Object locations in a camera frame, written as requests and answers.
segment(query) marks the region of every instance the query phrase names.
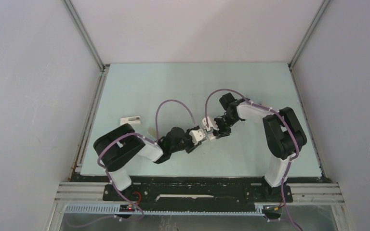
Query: white table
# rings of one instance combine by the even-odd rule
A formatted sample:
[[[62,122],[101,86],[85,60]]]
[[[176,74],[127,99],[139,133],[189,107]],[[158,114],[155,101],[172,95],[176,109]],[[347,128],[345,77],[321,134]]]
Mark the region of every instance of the white table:
[[[197,64],[112,64],[89,138],[81,169],[82,175],[105,175],[97,165],[93,143],[119,126],[122,117],[141,116],[141,125],[133,126],[150,139],[149,127],[155,127],[155,112],[166,99],[185,103],[201,124],[208,95],[220,88],[241,92],[256,103],[274,109],[291,107],[307,135],[289,172],[290,177],[320,177],[321,172],[309,138],[300,102],[286,63],[197,63]],[[225,112],[219,98],[213,95],[208,115]],[[159,133],[165,135],[172,127],[184,130],[193,127],[188,112],[177,103],[166,103],[159,112]],[[267,147],[263,124],[237,122],[232,134],[219,140],[206,141],[196,150],[173,153],[171,159],[154,164],[135,156],[126,169],[131,176],[190,177],[260,177],[268,168],[271,153]]]

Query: white panel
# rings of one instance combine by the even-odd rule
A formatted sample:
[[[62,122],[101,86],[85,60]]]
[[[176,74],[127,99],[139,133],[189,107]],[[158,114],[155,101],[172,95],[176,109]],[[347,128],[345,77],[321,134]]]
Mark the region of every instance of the white panel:
[[[118,127],[121,117],[141,116],[141,125],[133,127],[136,132],[152,139],[147,130],[155,128],[155,112],[162,101],[182,101],[200,124],[205,115],[206,98],[221,88],[237,90],[254,102],[275,109],[293,108],[308,137],[287,63],[112,64],[81,174],[105,174],[97,165],[98,155],[93,144]],[[226,93],[218,92],[210,98],[208,115],[224,114],[219,98]],[[178,103],[163,105],[158,122],[161,137],[174,126],[185,130],[193,127],[189,113]],[[185,151],[174,153],[162,164],[136,155],[126,169],[131,176],[261,177],[269,167],[270,156],[263,122],[245,121],[237,122],[229,137],[206,141],[189,154]],[[310,139],[302,148],[300,157],[293,162],[289,176],[321,176]]]
[[[332,1],[295,73],[327,172],[370,230],[370,1]]]
[[[322,0],[74,0],[106,64],[289,62]]]
[[[0,231],[40,231],[99,70],[60,0],[0,0]]]

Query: gray floor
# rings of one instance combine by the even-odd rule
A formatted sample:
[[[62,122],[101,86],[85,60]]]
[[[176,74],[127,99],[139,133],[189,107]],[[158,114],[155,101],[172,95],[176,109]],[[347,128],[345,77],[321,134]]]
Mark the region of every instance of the gray floor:
[[[329,206],[290,206],[295,222],[304,231],[336,231],[334,217]],[[104,215],[66,214],[72,224],[84,224]],[[262,217],[245,216],[146,216],[140,221],[119,222],[105,219],[89,227],[73,229],[64,223],[63,231],[294,231],[288,222],[267,223]]]

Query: white wall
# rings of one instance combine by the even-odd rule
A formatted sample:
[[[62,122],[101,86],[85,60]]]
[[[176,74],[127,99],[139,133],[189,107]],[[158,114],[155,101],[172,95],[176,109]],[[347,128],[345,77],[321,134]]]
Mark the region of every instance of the white wall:
[[[74,0],[109,63],[289,62],[322,0]]]
[[[327,171],[370,230],[370,1],[332,1],[295,73]]]
[[[98,75],[60,0],[0,0],[0,231],[43,230]]]

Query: gray wall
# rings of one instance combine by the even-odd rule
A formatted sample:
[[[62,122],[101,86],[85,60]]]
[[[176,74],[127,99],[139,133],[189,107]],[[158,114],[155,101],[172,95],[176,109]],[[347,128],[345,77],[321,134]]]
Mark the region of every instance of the gray wall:
[[[43,230],[98,75],[60,0],[0,0],[0,231]]]
[[[370,1],[332,1],[294,71],[327,172],[370,230]]]

